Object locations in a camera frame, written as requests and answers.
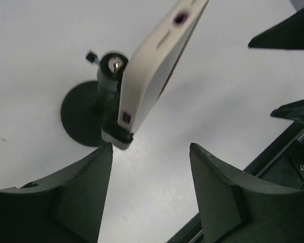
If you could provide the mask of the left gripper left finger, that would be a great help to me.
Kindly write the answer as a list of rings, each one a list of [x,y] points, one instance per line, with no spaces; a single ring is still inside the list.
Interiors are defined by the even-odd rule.
[[[112,156],[107,143],[46,177],[0,189],[0,242],[97,242]]]

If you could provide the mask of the black phone stand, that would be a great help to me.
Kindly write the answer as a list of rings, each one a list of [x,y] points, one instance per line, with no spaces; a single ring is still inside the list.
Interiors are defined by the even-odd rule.
[[[86,60],[97,65],[95,80],[73,87],[64,97],[60,118],[66,133],[88,147],[104,144],[101,127],[118,107],[123,72],[128,58],[117,51],[98,57],[88,51]]]

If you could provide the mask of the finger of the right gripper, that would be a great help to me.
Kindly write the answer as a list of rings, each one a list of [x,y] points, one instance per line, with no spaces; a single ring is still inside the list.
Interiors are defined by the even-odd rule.
[[[291,17],[253,37],[248,47],[304,50],[304,7]]]
[[[304,99],[282,105],[273,110],[270,116],[289,119],[304,124]]]

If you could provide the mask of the black phone cream case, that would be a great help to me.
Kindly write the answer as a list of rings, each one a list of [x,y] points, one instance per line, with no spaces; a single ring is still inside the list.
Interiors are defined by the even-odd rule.
[[[126,150],[165,90],[208,1],[177,1],[137,47],[126,65],[117,107],[101,137]]]

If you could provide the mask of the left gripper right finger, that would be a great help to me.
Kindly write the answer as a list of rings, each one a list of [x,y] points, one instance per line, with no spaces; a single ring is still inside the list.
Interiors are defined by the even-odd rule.
[[[189,148],[205,242],[304,242],[304,190],[256,178]]]

